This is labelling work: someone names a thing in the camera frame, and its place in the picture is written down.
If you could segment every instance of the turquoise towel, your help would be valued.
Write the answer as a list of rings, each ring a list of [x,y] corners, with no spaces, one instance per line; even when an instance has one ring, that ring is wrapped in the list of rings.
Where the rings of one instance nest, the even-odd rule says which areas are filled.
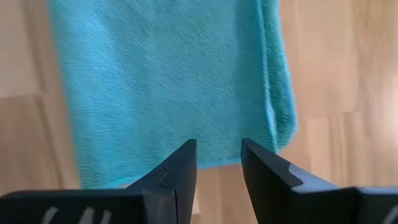
[[[83,187],[132,182],[190,138],[200,167],[292,139],[276,0],[49,4]]]

